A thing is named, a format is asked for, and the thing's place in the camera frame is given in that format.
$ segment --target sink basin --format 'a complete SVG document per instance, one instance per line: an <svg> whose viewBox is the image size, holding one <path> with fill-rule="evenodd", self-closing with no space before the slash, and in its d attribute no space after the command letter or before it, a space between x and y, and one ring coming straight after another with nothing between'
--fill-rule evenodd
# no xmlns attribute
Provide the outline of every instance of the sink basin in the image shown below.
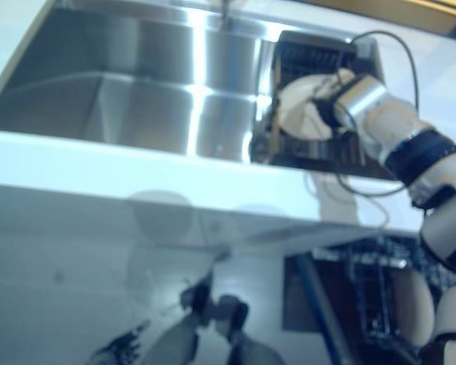
<svg viewBox="0 0 456 365"><path fill-rule="evenodd" d="M283 30L348 37L237 13L56 2L0 96L0 130L248 160Z"/></svg>

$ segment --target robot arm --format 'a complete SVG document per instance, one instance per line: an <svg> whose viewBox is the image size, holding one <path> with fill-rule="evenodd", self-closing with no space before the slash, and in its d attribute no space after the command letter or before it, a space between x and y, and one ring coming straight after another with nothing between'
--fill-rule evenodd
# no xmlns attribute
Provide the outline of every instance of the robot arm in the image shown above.
<svg viewBox="0 0 456 365"><path fill-rule="evenodd" d="M323 120L333 128L354 130L365 152L407 187L413 206L431 211L420 230L423 244L456 272L456 144L372 76L343 85L334 81L331 90L312 101ZM456 285L439 304L424 360L430 348L432 361L439 348L437 363L456 365Z"/></svg>

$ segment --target black cable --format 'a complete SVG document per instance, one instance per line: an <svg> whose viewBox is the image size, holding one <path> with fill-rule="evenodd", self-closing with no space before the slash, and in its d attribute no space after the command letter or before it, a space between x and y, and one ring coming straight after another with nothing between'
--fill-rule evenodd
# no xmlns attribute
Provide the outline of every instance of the black cable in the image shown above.
<svg viewBox="0 0 456 365"><path fill-rule="evenodd" d="M373 34L381 34L381 35L393 38L393 39L397 40L402 45L402 47L404 48L405 53L407 54L407 57L409 58L410 68L412 69L412 79L413 79L413 88L414 88L414 106L416 107L417 114L419 114L419 110L420 110L420 91L419 91L419 81L417 80L417 67L416 67L416 62L413 59L412 51L410 50L410 48L407 45L407 43L405 43L405 41L402 38L400 38L397 34L393 34L393 33L388 32L386 30L370 30L369 32L361 33L360 35L355 36L350 41L349 44L354 44L357 40L360 40L360 39L362 39L364 37L367 37L367 36L371 36ZM337 79L338 79L338 82L339 82L340 85L342 85L343 83L341 81L341 76L340 76L340 73L339 73L339 69L341 68L341 65L343 64L344 53L345 53L345 51L344 51L344 49L342 49L340 51L340 54L338 56L337 63L336 63L336 76L337 76Z"/></svg>
<svg viewBox="0 0 456 365"><path fill-rule="evenodd" d="M405 43L404 40L402 40L402 38L400 38L398 35L396 34L393 34L391 32L388 32L386 30L371 30L369 32L365 32L365 33L361 33L360 35L358 36L355 36L351 41L350 41L350 44L354 44L357 40L360 40L364 37L367 37L367 36L370 36L370 35L373 35L373 34L381 34L381 35L385 35L385 36L388 36L388 37L391 37L395 40L397 40L399 42L399 44L402 45L402 47L404 48L408 58L409 58L409 62L410 62L410 68L412 69L412 79L413 79L413 87L414 87L414 106L416 107L416 111L417 111L417 114L419 114L419 111L420 111L420 92L419 92L419 81L417 80L417 69L416 69L416 63L413 59L413 54L412 54L412 51L410 50L409 46ZM340 75L340 68L343 64L343 57L344 57L344 49L342 49L340 51L340 54L338 56L338 59L337 59L337 63L336 63L336 76L337 76L337 80L338 80L338 83L340 84L340 86L343 86L343 82L341 80L341 75ZM339 151L337 151L337 155L340 156L340 152L341 152L341 149L339 149ZM403 191L406 187L405 185L402 185L401 187L397 188L397 189L394 189L394 190L390 190L388 192L360 192L356 189L354 189L353 187L349 186L344 180L343 180L343 177L341 176L340 172L338 171L339 169L337 168L337 166L335 165L334 166L334 173L336 175L336 179L338 181L338 183L340 184L340 186L350 192L351 194L355 194L355 195L361 195L361 196L364 196L366 198L383 198L385 196L389 196L389 195L393 195L393 194L396 194L398 192L401 192Z"/></svg>

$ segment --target dish rack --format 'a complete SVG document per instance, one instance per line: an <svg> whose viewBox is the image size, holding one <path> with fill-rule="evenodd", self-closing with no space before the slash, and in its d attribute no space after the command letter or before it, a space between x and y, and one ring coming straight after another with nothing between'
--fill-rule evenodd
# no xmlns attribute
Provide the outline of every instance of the dish rack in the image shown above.
<svg viewBox="0 0 456 365"><path fill-rule="evenodd" d="M341 66L355 74L371 74L384 81L378 51L372 40L357 45L343 40L284 31L274 50L271 66L272 105L254 130L251 159L259 163L331 172L337 163L343 174L394 179L387 170L363 153L357 135L348 132L342 140L301 140L277 126L278 93L302 76L333 74Z"/></svg>
<svg viewBox="0 0 456 365"><path fill-rule="evenodd" d="M425 278L435 307L456 283L456 275L437 263L418 240L380 235L337 247L348 278L356 289L356 308L364 342L381 348L396 346L416 353L394 323L390 271L412 268Z"/></svg>

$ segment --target white countertop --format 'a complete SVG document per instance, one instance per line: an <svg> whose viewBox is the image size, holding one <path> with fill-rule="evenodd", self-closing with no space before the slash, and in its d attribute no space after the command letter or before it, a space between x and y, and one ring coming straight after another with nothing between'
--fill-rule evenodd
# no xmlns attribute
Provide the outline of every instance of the white countertop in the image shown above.
<svg viewBox="0 0 456 365"><path fill-rule="evenodd" d="M52 3L0 0L0 90ZM456 138L455 41L296 2L236 0L235 6L354 33L375 28L398 33L416 56L423 118ZM378 40L388 86L411 100L402 50L391 40ZM363 190L394 187L371 179L351 178L350 182ZM276 348L284 341L291 344L284 355L292 356L292 363L301 363L296 358L300 348L310 351L316 363L330 363L320 336L287 332L282 336L278 332L280 251L301 252L332 240L351 240L352 234L357 236L362 230L342 223L377 227L385 217L364 198L351 201L334 180L328 180L329 188L349 199L349 204L329 198L318 189L320 183L321 176L301 170L0 132L0 354L20 355L17 361L23 360L20 351L9 351L13 343L26 349L30 358L40 354L47 359L44 363L51 363L49 358L71 363L71 356L82 361L112 334L125 330L126 323L134 325L145 318L144 298L139 301L133 295L135 287L125 284L127 275L133 275L140 289L151 293L152 272L147 267L168 254L178 270L169 267L162 281L168 285L165 290L159 285L154 293L162 299L159 303L169 304L182 289L186 272L187 278L195 280L211 264L213 248L230 245L244 252L217 266L217 288L223 290L220 293L240 294L254 304L257 310L251 314L249 329L262 333L264 337L258 339ZM379 201L390 217L387 228L419 229L421 213L410 208L405 192ZM161 238L167 245L182 246L182 251L170 251L166 245L157 256L150 246L140 244L152 236L146 234L146 220L135 216L136 202L195 208L187 214L187 224L185 215L174 219L168 208L147 204L152 208L147 218L157 217L159 210L169 215ZM273 217L287 219L271 220ZM308 230L311 222L323 224ZM154 238L156 243L164 243ZM250 245L255 256L247 254ZM160 275L161 270L153 270L154 277ZM17 323L26 332L34 329L37 336L19 331ZM72 354L69 348L76 350Z"/></svg>

